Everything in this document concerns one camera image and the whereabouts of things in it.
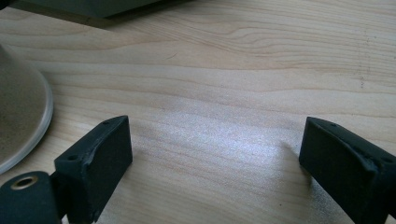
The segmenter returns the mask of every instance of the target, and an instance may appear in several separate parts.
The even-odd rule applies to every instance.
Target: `bolt hole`
[[[381,160],[384,162],[387,162],[387,163],[393,163],[393,160],[386,158],[386,157],[381,158]]]
[[[15,190],[27,189],[30,186],[32,186],[33,184],[35,184],[35,182],[37,182],[37,180],[38,180],[38,178],[35,175],[26,176],[24,178],[21,178],[21,179],[15,181],[15,183],[11,186],[11,188],[15,189]]]
[[[69,161],[75,161],[77,158],[78,158],[78,155],[72,155],[72,156],[69,156],[67,159]]]

